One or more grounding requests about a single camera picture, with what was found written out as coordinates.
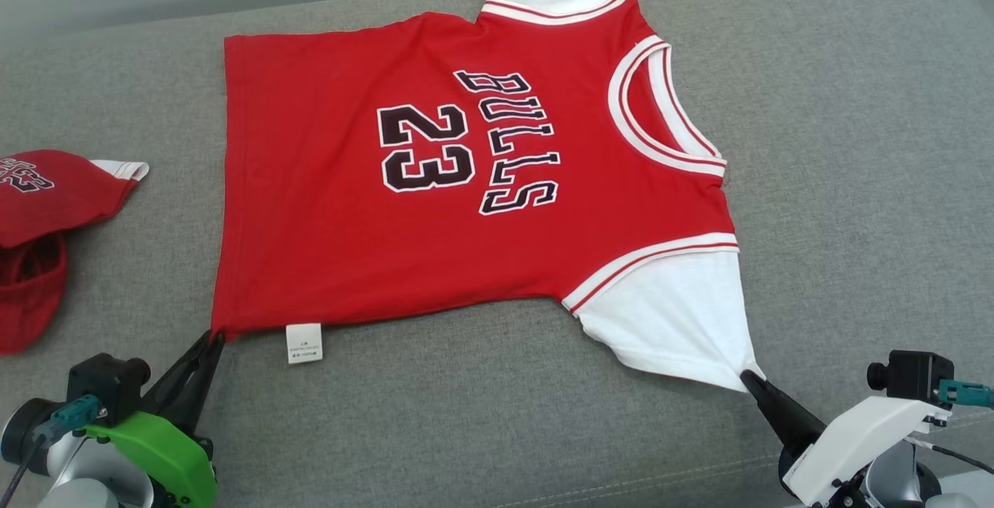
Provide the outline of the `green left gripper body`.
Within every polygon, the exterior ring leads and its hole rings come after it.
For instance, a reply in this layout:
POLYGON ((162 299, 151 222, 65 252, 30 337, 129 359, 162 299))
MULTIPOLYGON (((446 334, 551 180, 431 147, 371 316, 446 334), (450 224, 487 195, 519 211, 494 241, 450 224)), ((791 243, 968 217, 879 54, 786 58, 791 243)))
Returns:
POLYGON ((85 436, 113 445, 150 480, 156 507, 213 507, 216 476, 208 454, 173 423, 148 412, 132 413, 115 426, 90 423, 85 436))

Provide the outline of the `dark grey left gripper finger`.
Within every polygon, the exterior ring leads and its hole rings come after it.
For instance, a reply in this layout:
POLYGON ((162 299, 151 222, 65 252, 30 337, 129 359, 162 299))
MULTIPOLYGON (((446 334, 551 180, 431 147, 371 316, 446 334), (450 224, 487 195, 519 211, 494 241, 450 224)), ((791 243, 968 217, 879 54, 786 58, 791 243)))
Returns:
POLYGON ((203 334, 174 365, 172 387, 167 395, 167 419, 184 433, 195 433, 224 345, 224 334, 203 334))
POLYGON ((206 331, 144 395, 145 412, 202 412, 214 378, 214 335, 206 331))

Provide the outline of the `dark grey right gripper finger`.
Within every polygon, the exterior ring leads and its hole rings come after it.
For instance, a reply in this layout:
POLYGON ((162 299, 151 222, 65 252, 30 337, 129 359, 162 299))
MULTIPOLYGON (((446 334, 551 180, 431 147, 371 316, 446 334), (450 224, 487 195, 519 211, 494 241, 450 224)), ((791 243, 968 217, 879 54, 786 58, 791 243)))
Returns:
POLYGON ((746 370, 741 380, 788 454, 803 454, 824 433, 822 420, 766 378, 746 370))

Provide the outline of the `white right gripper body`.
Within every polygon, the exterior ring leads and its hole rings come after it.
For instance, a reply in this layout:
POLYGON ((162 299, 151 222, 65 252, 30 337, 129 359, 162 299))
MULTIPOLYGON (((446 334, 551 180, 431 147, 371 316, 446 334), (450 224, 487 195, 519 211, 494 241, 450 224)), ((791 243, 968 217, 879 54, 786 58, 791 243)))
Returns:
POLYGON ((781 481, 806 506, 827 506, 864 467, 914 433, 930 432, 929 417, 947 423, 951 410, 903 398, 870 397, 836 417, 802 452, 781 481))

